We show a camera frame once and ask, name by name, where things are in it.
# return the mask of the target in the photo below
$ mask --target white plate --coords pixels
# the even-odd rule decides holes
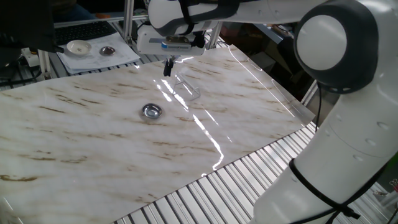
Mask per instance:
[[[73,40],[67,44],[67,49],[77,56],[83,56],[90,52],[91,44],[84,40]]]

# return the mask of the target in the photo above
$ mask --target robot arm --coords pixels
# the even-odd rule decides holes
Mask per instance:
[[[150,25],[138,30],[137,48],[142,54],[201,55],[205,48],[198,39],[204,40],[204,32],[219,21],[297,22],[322,2],[325,0],[152,0]]]

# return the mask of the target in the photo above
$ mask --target paper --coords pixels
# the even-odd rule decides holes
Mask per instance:
[[[92,48],[90,53],[84,56],[73,55],[67,50],[66,45],[61,46],[65,49],[65,53],[58,53],[58,56],[69,73],[76,74],[79,72],[133,63],[140,58],[118,33],[87,40],[87,42],[91,44]],[[112,56],[102,56],[100,50],[103,47],[113,47],[116,52]]]

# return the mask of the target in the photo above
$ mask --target keyboard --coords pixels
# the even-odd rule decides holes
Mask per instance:
[[[116,33],[116,30],[106,21],[61,27],[55,29],[57,45],[67,44],[72,40],[91,40]]]

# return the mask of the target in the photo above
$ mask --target marble-pattern board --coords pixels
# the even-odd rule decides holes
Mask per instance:
[[[236,47],[0,92],[0,217],[111,223],[286,136],[313,114]],[[186,84],[173,87],[182,74]],[[162,107],[144,119],[146,103]]]

